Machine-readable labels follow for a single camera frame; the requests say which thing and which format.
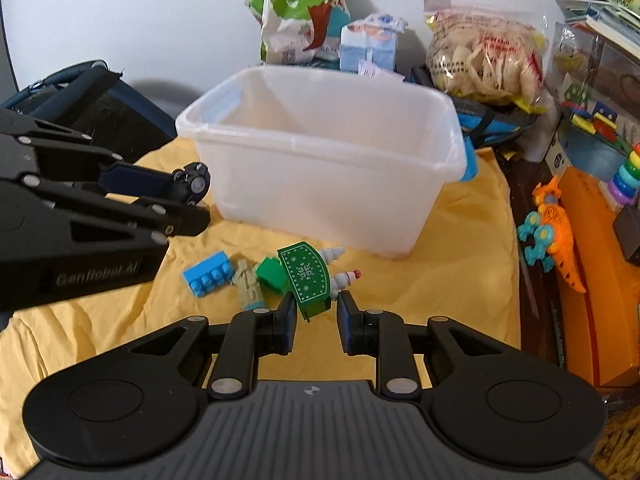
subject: green lego brick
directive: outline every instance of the green lego brick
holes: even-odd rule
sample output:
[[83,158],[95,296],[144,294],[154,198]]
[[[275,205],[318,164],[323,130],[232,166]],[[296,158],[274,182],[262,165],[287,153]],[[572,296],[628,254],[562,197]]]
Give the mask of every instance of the green lego brick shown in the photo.
[[323,302],[329,297],[329,271],[322,256],[311,245],[299,242],[280,249],[278,256],[301,311],[306,306]]
[[331,298],[326,298],[324,301],[315,301],[305,306],[298,306],[298,308],[300,309],[300,314],[302,314],[303,319],[309,322],[313,316],[318,316],[331,309]]
[[287,275],[277,258],[265,258],[255,269],[255,275],[261,284],[268,286],[279,294],[284,294],[291,290]]

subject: orange dinosaur toy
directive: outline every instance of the orange dinosaur toy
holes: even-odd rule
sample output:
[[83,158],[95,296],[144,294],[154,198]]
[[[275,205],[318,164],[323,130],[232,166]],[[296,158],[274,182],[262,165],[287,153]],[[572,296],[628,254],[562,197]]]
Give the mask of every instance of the orange dinosaur toy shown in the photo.
[[524,224],[518,227],[518,238],[524,242],[533,234],[536,241],[535,246],[524,249],[528,266],[538,260],[542,262],[545,272],[555,266],[573,290],[584,294],[587,290],[582,284],[574,259],[574,232],[566,211],[558,204],[562,196],[558,184],[556,175],[545,186],[538,184],[533,190],[533,202],[538,211],[529,213]]

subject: yellow tablecloth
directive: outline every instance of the yellow tablecloth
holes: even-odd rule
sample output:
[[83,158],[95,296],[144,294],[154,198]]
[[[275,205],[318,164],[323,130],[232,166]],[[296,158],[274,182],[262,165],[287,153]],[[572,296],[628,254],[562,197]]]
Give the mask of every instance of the yellow tablecloth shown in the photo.
[[[177,139],[141,164],[172,171],[198,160],[189,140]],[[518,346],[518,253],[509,189],[493,155],[479,157],[479,176],[448,184],[405,260],[347,250],[332,269],[359,269],[351,288],[360,308],[382,308],[408,323],[441,314]],[[21,419],[27,393],[44,377],[178,319],[203,314],[228,322],[239,311],[232,286],[193,297],[182,271],[213,253],[253,261],[300,241],[299,237],[224,221],[214,207],[212,225],[196,238],[173,238],[153,283],[16,313],[0,333],[0,456],[16,475],[36,462]],[[309,240],[317,247],[328,242]],[[278,298],[266,293],[275,306]],[[293,353],[260,360],[260,377],[290,380],[373,378],[372,358],[342,353],[335,309],[307,324],[298,319]],[[421,370],[424,385],[428,379]]]

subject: orange cardboard box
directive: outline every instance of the orange cardboard box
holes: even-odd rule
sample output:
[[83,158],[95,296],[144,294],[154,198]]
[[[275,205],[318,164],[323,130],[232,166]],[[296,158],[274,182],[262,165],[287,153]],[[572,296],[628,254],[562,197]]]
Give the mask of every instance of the orange cardboard box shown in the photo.
[[578,268],[588,290],[578,294],[559,277],[568,370],[594,386],[640,381],[640,267],[625,261],[613,231],[616,213],[598,180],[567,168],[561,205],[574,231]]

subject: plastic bag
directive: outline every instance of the plastic bag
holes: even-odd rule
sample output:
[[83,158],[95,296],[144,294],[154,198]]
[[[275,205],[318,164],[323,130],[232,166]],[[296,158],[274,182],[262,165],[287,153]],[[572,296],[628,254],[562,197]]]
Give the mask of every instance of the plastic bag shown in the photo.
[[505,105],[528,113],[543,91],[542,58],[547,48],[546,19],[497,12],[450,0],[425,0],[426,23],[433,31],[426,63],[434,84],[456,97]]
[[351,21],[345,0],[245,0],[245,4],[262,25],[263,61],[338,59],[340,32]]

